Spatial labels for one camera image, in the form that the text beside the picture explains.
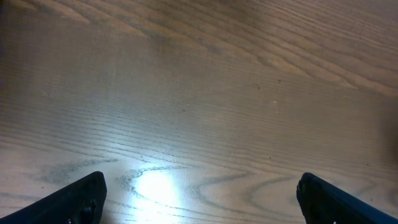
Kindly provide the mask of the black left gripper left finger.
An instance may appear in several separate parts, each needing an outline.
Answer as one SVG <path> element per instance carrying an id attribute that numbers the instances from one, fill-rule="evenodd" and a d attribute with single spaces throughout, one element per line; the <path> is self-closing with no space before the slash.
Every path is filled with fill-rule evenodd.
<path id="1" fill-rule="evenodd" d="M 1 218 L 1 224 L 99 224 L 106 195 L 104 175 L 96 171 Z"/>

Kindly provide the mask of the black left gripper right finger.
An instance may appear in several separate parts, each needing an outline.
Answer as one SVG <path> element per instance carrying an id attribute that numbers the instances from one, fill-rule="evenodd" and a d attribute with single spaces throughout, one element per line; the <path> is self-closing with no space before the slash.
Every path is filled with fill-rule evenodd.
<path id="1" fill-rule="evenodd" d="M 299 180 L 296 196 L 307 223 L 397 224 L 396 218 L 309 172 Z"/>

